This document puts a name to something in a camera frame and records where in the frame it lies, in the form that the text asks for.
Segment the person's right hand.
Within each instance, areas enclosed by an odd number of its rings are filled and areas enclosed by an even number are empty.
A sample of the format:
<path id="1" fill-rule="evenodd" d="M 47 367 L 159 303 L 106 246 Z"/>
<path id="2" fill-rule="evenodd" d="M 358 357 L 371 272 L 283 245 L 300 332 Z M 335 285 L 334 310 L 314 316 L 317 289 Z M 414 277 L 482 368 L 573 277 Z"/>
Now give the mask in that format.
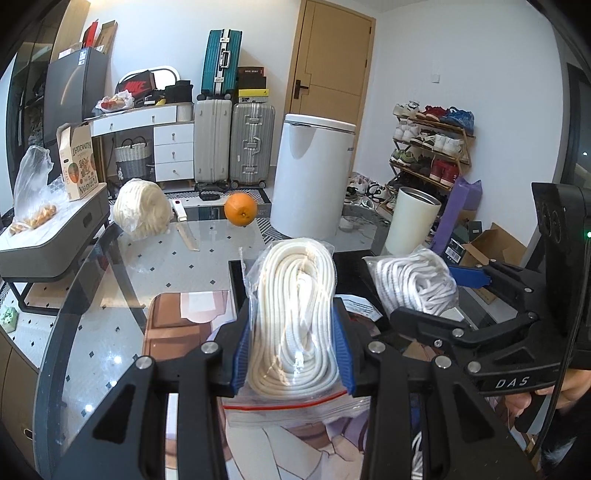
<path id="1" fill-rule="evenodd" d="M 589 390 L 591 372 L 589 370 L 569 369 L 564 377 L 561 393 L 556 408 L 570 409 Z M 505 397 L 507 409 L 516 417 L 520 416 L 531 404 L 532 394 L 529 392 L 508 395 Z"/>

